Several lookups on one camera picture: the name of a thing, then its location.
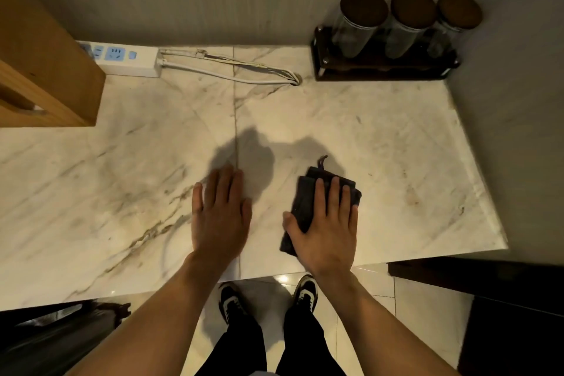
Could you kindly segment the person's right hand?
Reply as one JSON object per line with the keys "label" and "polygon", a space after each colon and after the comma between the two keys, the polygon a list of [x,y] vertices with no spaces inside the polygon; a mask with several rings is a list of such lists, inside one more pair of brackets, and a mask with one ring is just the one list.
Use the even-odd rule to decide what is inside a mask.
{"label": "person's right hand", "polygon": [[314,217],[303,244],[293,244],[301,265],[322,284],[325,279],[348,276],[355,258],[357,234],[349,233],[350,189],[342,188],[340,221],[327,217],[323,180],[316,180]]}

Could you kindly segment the person's left hand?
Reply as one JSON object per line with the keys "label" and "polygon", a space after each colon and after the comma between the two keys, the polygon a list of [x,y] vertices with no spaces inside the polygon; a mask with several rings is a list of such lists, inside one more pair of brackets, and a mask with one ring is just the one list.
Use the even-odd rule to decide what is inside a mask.
{"label": "person's left hand", "polygon": [[192,215],[192,244],[195,253],[227,267],[241,254],[248,239],[250,229],[243,230],[241,223],[241,202],[248,197],[244,196],[244,173],[234,168],[229,202],[216,207],[216,180],[220,169],[213,169],[203,184],[204,208],[200,214]]}

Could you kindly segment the dark grey cleaning cloth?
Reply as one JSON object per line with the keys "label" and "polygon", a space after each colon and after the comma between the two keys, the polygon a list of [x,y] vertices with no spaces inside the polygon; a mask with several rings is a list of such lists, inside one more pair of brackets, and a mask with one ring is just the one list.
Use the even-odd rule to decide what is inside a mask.
{"label": "dark grey cleaning cloth", "polygon": [[317,179],[323,180],[325,189],[325,202],[328,203],[330,185],[333,178],[340,180],[339,200],[342,200],[342,188],[348,186],[350,189],[350,205],[359,205],[362,193],[355,186],[355,181],[337,176],[324,168],[324,162],[328,155],[322,155],[317,160],[317,165],[310,166],[304,176],[298,178],[296,195],[292,204],[291,214],[296,218],[298,226],[303,233],[307,233],[314,217],[315,184]]}

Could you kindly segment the person's left forearm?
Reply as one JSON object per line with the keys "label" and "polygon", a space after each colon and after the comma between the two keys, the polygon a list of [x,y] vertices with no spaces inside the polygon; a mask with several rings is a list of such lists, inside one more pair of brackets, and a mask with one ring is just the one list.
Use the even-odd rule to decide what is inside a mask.
{"label": "person's left forearm", "polygon": [[233,256],[190,253],[180,269],[65,376],[180,376],[199,317]]}

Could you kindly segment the person's right forearm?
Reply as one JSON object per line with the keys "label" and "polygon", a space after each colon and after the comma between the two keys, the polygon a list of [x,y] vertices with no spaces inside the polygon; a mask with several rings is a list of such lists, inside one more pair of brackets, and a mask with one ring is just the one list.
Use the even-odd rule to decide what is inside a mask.
{"label": "person's right forearm", "polygon": [[352,272],[315,274],[365,376],[461,376],[380,304]]}

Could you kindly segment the person's right black sneaker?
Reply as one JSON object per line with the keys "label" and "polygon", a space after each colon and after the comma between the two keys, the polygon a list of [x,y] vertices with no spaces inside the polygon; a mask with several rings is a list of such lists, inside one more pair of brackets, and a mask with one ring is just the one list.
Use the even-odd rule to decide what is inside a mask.
{"label": "person's right black sneaker", "polygon": [[310,313],[314,313],[318,298],[318,284],[311,274],[305,274],[294,291],[292,307],[306,309]]}

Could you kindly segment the person's black sneaker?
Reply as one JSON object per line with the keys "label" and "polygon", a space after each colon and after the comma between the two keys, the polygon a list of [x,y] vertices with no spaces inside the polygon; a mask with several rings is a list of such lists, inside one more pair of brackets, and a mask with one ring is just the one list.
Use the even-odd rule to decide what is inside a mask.
{"label": "person's black sneaker", "polygon": [[310,313],[314,313],[318,298],[318,284],[311,274],[305,274],[294,291],[292,307],[306,309]]}
{"label": "person's black sneaker", "polygon": [[218,293],[218,307],[228,326],[250,315],[245,298],[235,283],[223,282],[218,288]]}

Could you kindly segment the person's left black sneaker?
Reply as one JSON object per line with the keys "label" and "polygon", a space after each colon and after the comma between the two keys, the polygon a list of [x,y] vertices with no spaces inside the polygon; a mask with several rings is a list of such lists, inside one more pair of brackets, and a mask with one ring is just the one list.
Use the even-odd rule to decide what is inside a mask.
{"label": "person's left black sneaker", "polygon": [[245,298],[235,283],[223,282],[218,288],[218,293],[218,307],[228,326],[250,315]]}

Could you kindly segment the dark wooden jar tray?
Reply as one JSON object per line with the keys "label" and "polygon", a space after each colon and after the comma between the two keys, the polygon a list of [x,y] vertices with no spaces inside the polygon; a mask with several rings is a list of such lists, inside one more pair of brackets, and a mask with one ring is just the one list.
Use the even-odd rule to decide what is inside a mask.
{"label": "dark wooden jar tray", "polygon": [[385,56],[382,41],[371,39],[355,58],[346,58],[331,41],[332,29],[319,26],[310,44],[316,81],[433,81],[446,79],[461,65],[456,51],[430,57],[418,42],[400,58]]}

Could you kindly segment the white power strip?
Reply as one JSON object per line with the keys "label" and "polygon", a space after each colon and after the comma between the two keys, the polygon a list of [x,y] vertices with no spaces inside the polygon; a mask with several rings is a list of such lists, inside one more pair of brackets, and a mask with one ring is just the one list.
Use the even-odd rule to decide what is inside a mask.
{"label": "white power strip", "polygon": [[161,52],[155,46],[81,41],[77,43],[106,75],[160,78]]}

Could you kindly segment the dark cabinet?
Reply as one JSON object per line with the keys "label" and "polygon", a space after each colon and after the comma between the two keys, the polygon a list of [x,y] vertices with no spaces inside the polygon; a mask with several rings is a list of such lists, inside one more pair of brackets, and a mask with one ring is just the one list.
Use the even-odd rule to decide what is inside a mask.
{"label": "dark cabinet", "polygon": [[462,376],[564,376],[564,266],[439,257],[388,268],[394,277],[474,296]]}

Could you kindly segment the glass jar with cork lid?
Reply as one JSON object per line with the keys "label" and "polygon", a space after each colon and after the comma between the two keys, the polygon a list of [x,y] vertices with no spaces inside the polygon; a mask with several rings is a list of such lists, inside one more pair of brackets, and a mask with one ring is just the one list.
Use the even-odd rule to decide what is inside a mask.
{"label": "glass jar with cork lid", "polygon": [[389,59],[402,57],[438,17],[434,0],[391,0],[390,13],[385,43],[385,56]]}
{"label": "glass jar with cork lid", "polygon": [[339,9],[331,43],[345,58],[355,58],[385,23],[389,8],[385,0],[340,0]]}
{"label": "glass jar with cork lid", "polygon": [[431,58],[440,58],[453,52],[457,37],[477,28],[483,21],[482,8],[475,0],[438,0],[437,15],[427,47],[427,54]]}

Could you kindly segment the black trash bin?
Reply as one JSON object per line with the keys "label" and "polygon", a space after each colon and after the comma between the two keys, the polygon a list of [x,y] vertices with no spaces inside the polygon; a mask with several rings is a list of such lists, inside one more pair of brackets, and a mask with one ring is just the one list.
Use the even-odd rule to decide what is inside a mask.
{"label": "black trash bin", "polygon": [[0,311],[0,376],[64,376],[131,315],[130,307],[87,300]]}

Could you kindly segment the wooden box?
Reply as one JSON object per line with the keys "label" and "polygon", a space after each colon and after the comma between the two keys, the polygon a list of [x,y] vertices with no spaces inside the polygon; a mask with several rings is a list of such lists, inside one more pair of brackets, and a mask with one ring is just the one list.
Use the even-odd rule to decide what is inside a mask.
{"label": "wooden box", "polygon": [[0,128],[93,127],[105,79],[38,0],[0,0]]}

